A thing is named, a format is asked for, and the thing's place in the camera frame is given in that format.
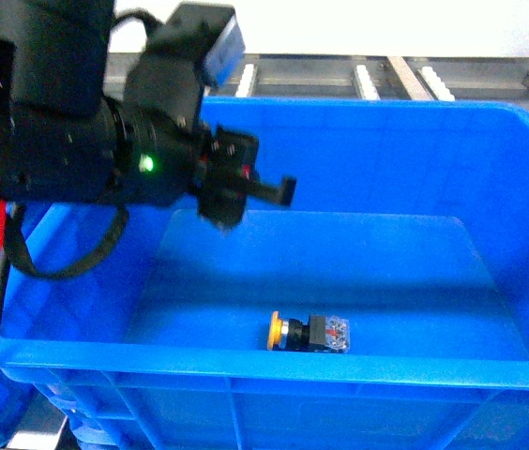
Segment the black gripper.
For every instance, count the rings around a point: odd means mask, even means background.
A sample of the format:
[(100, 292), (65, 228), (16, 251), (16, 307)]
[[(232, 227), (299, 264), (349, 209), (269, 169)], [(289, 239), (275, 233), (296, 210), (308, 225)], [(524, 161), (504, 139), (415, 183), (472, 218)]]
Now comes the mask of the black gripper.
[[(295, 178), (283, 177), (278, 186), (254, 181), (258, 178), (258, 150), (258, 138), (223, 126), (206, 135), (189, 184), (189, 195), (197, 199), (199, 216), (221, 230), (231, 230), (244, 215), (247, 194), (278, 206), (292, 204)], [(240, 178), (249, 180), (246, 188), (238, 183)]]

